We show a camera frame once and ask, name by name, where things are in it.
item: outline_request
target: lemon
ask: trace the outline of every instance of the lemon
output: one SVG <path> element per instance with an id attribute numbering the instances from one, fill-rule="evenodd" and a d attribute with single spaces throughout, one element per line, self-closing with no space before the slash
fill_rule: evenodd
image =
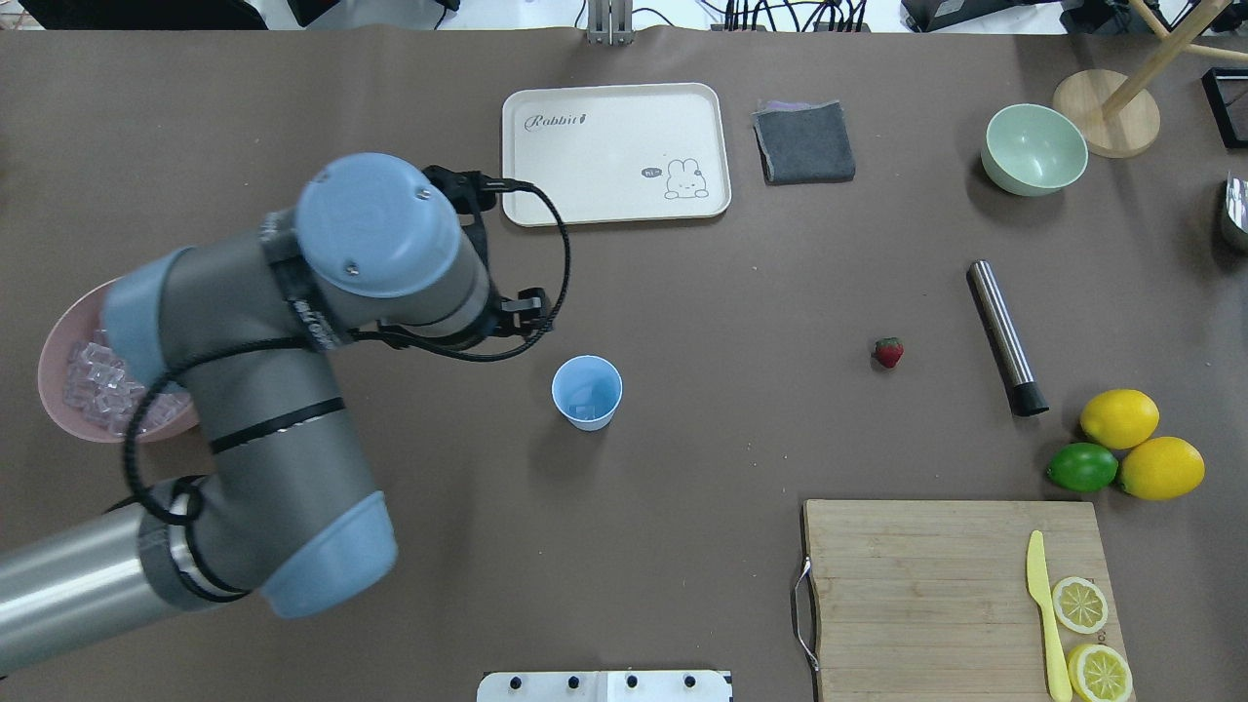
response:
<path id="1" fill-rule="evenodd" d="M 1071 687 L 1087 702 L 1126 702 L 1131 697 L 1127 660 L 1108 646 L 1081 643 L 1071 651 Z"/>
<path id="2" fill-rule="evenodd" d="M 1073 632 L 1096 633 L 1109 621 L 1109 603 L 1094 582 L 1067 577 L 1053 586 L 1053 613 Z"/>
<path id="3" fill-rule="evenodd" d="M 1083 406 L 1080 426 L 1092 441 L 1116 451 L 1131 448 L 1153 435 L 1161 412 L 1138 390 L 1107 390 Z"/>
<path id="4" fill-rule="evenodd" d="M 1122 460 L 1118 482 L 1144 500 L 1169 500 L 1196 490 L 1204 480 L 1204 458 L 1194 446 L 1173 436 L 1158 436 L 1136 446 Z"/>

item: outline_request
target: lemon slice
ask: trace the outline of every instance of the lemon slice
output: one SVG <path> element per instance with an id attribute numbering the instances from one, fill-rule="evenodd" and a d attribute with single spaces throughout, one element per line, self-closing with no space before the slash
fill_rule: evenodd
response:
<path id="1" fill-rule="evenodd" d="M 1076 646 L 1067 671 L 1071 687 L 1087 702 L 1126 702 L 1131 697 L 1133 687 L 1127 660 L 1108 646 Z"/>
<path id="2" fill-rule="evenodd" d="M 1068 577 L 1053 586 L 1053 613 L 1071 631 L 1096 633 L 1109 620 L 1109 603 L 1094 582 Z"/>

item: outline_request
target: brown table surface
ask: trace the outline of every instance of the brown table surface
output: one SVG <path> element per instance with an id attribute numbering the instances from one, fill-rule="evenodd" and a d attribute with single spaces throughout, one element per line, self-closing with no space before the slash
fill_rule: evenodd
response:
<path id="1" fill-rule="evenodd" d="M 1174 502 L 1086 497 L 1139 700 L 1248 698 L 1248 264 L 1213 234 L 1218 186 L 1248 162 L 1218 139 L 1202 60 L 1152 86 L 1152 149 L 1092 157 L 1031 200 L 983 175 L 988 119 L 1047 104 L 1080 69 L 1129 72 L 1151 40 L 582 37 L 0 34 L 0 550 L 122 496 L 116 446 L 40 406 L 57 315 L 175 246 L 255 226 L 339 155 L 497 172 L 517 90 L 703 81 L 734 189 L 714 220 L 577 227 L 558 332 L 517 360 L 337 355 L 399 542 L 377 586 L 298 621 L 261 597 L 165 621 L 19 671 L 0 697 L 472 700 L 487 671 L 711 667 L 738 700 L 809 700 L 789 601 L 804 500 L 1078 498 L 1046 482 L 1047 460 L 1092 395 L 1138 387 L 1159 433 L 1208 462 Z M 857 177 L 765 185 L 750 112 L 766 99 L 840 99 Z M 557 237 L 498 210 L 489 224 L 503 290 L 557 287 Z M 1037 418 L 1007 408 L 965 279 L 980 257 L 1053 407 Z M 881 336 L 905 340 L 895 371 L 869 358 Z M 600 433 L 549 398 L 583 352 L 625 381 Z M 144 457 L 152 481 L 211 471 L 197 432 Z"/>

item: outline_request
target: black cap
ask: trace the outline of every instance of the black cap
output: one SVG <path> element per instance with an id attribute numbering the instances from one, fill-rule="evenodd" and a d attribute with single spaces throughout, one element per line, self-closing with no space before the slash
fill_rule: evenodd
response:
<path id="1" fill-rule="evenodd" d="M 1016 385 L 1010 388 L 1010 405 L 1015 415 L 1020 417 L 1032 417 L 1048 411 L 1048 402 L 1040 393 L 1036 381 Z"/>

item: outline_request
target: pink bowl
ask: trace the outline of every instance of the pink bowl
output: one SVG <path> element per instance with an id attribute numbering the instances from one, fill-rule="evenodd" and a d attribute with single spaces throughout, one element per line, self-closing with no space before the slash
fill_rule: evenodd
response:
<path id="1" fill-rule="evenodd" d="M 65 403 L 65 377 L 69 375 L 70 350 L 79 341 L 90 341 L 95 330 L 102 326 L 100 312 L 112 284 L 110 280 L 96 287 L 66 310 L 61 319 L 56 320 L 47 341 L 44 342 L 44 350 L 39 353 L 39 398 L 44 402 L 47 416 L 56 422 L 56 426 L 74 436 L 100 443 L 121 443 L 121 437 L 89 422 L 80 410 Z M 168 438 L 197 423 L 200 417 L 195 413 L 195 406 L 187 405 L 168 422 L 139 435 L 139 441 L 146 443 Z"/>

